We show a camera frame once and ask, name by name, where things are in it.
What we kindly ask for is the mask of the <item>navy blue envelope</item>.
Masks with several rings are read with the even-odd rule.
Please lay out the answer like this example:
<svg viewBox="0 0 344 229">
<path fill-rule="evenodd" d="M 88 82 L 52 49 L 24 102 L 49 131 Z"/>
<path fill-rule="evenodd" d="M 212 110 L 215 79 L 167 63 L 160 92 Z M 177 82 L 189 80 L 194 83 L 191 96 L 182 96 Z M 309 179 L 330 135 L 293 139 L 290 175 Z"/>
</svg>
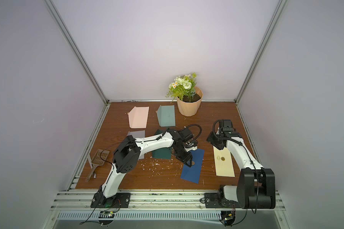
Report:
<svg viewBox="0 0 344 229">
<path fill-rule="evenodd" d="M 192 165 L 191 167 L 184 165 L 180 178 L 198 184 L 202 168 L 202 162 L 204 159 L 204 150 L 197 149 L 195 151 L 191 151 L 191 153 L 193 156 L 192 161 L 194 162 L 194 165 Z"/>
</svg>

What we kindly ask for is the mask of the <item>dark green envelope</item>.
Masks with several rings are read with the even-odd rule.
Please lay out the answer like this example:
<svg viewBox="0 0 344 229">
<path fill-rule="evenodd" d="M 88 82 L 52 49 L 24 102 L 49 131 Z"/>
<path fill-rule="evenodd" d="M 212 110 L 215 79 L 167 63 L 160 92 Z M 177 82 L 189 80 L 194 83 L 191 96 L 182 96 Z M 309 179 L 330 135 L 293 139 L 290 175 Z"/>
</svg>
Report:
<svg viewBox="0 0 344 229">
<path fill-rule="evenodd" d="M 168 159 L 170 160 L 172 157 L 172 149 L 171 148 L 160 148 L 157 150 L 152 151 L 152 157 L 156 159 Z"/>
</svg>

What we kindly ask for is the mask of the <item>cream yellow envelope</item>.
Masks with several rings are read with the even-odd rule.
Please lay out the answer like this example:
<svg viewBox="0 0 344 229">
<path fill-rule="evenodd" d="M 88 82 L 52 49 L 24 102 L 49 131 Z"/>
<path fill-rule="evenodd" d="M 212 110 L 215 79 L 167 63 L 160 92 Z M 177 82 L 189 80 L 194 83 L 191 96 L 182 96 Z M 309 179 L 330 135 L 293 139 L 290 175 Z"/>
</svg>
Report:
<svg viewBox="0 0 344 229">
<path fill-rule="evenodd" d="M 235 177 L 231 153 L 227 148 L 219 150 L 213 147 L 216 175 L 219 177 Z"/>
</svg>

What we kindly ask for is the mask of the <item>mint green envelope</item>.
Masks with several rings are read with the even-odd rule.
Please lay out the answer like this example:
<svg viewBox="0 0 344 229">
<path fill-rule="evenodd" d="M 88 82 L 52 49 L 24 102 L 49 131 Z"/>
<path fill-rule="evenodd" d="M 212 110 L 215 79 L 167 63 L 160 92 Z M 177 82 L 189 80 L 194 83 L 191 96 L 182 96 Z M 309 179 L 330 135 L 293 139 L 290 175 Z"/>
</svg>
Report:
<svg viewBox="0 0 344 229">
<path fill-rule="evenodd" d="M 174 106 L 159 106 L 156 111 L 158 123 L 161 127 L 175 126 L 175 108 Z"/>
</svg>

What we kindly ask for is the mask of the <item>grey envelope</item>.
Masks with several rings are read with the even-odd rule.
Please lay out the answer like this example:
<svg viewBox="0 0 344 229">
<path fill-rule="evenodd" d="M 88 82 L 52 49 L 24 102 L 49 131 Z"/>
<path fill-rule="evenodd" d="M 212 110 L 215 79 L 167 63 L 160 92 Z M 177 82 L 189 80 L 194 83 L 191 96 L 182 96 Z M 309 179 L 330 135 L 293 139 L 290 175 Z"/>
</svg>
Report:
<svg viewBox="0 0 344 229">
<path fill-rule="evenodd" d="M 131 135 L 133 138 L 145 138 L 145 130 L 129 131 L 127 136 Z M 138 160 L 144 159 L 144 154 L 140 153 Z"/>
</svg>

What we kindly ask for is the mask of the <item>pink envelope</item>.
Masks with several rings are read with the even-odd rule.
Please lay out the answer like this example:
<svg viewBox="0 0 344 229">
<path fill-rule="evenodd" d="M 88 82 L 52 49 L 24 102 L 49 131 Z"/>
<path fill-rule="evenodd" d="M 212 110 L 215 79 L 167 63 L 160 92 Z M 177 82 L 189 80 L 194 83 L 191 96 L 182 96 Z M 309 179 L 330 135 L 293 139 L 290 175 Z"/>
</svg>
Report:
<svg viewBox="0 0 344 229">
<path fill-rule="evenodd" d="M 142 129 L 147 127 L 149 107 L 133 107 L 128 112 L 129 126 L 132 129 Z"/>
</svg>

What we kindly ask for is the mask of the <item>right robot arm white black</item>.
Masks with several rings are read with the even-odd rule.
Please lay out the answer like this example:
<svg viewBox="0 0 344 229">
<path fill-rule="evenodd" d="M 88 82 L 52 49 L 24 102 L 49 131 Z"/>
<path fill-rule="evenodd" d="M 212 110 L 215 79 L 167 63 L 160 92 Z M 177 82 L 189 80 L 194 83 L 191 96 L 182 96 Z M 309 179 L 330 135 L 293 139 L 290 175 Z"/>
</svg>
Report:
<svg viewBox="0 0 344 229">
<path fill-rule="evenodd" d="M 275 174 L 272 169 L 264 168 L 255 159 L 238 132 L 211 132 L 207 142 L 216 149 L 227 149 L 240 169 L 237 185 L 220 188 L 221 199 L 237 202 L 242 209 L 275 208 Z"/>
</svg>

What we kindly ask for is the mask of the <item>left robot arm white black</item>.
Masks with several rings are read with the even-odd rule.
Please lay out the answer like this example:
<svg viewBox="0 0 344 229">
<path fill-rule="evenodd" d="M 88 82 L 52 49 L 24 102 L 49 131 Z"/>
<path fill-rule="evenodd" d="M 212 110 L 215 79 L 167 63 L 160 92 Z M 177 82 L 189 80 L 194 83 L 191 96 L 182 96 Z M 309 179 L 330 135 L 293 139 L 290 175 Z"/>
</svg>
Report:
<svg viewBox="0 0 344 229">
<path fill-rule="evenodd" d="M 113 152 L 112 168 L 106 181 L 94 195 L 92 207 L 101 208 L 106 204 L 115 203 L 122 180 L 127 173 L 135 169 L 141 155 L 162 148 L 171 148 L 176 159 L 191 167 L 191 151 L 197 150 L 197 144 L 197 139 L 188 127 L 181 130 L 168 128 L 161 134 L 145 138 L 127 136 Z"/>
</svg>

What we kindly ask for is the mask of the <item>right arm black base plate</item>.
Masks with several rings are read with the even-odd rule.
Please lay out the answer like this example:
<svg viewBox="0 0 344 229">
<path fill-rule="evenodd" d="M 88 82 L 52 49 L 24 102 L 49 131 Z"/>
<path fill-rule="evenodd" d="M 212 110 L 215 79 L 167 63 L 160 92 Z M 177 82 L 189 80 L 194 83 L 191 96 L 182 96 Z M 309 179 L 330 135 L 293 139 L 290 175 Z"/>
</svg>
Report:
<svg viewBox="0 0 344 229">
<path fill-rule="evenodd" d="M 226 200 L 221 197 L 218 193 L 205 193 L 202 198 L 200 198 L 200 203 L 205 204 L 206 208 L 241 208 L 238 202 L 233 200 Z"/>
</svg>

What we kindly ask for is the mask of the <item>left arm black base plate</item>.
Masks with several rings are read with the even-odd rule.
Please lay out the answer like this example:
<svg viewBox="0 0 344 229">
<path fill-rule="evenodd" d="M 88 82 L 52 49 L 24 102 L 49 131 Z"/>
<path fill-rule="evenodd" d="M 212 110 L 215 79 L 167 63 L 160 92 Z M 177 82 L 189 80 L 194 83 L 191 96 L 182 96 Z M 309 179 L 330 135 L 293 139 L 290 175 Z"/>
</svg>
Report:
<svg viewBox="0 0 344 229">
<path fill-rule="evenodd" d="M 91 208 L 128 208 L 131 200 L 131 193 L 117 193 L 106 198 L 102 192 L 97 192 L 92 199 Z"/>
</svg>

